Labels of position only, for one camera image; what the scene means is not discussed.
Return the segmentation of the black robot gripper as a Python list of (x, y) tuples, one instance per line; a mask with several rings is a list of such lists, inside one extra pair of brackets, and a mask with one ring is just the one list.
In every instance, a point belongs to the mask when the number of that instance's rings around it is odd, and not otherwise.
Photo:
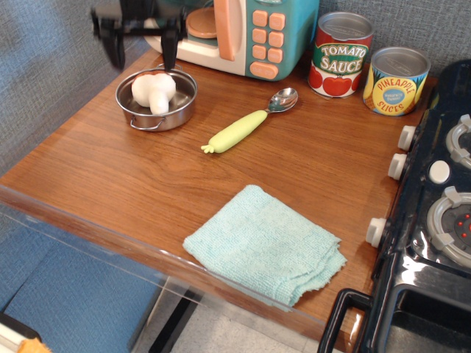
[(174, 69), (179, 39), (187, 36), (186, 6), (170, 1), (112, 1), (91, 8), (93, 33), (111, 65), (123, 70), (123, 36), (161, 36), (164, 69)]

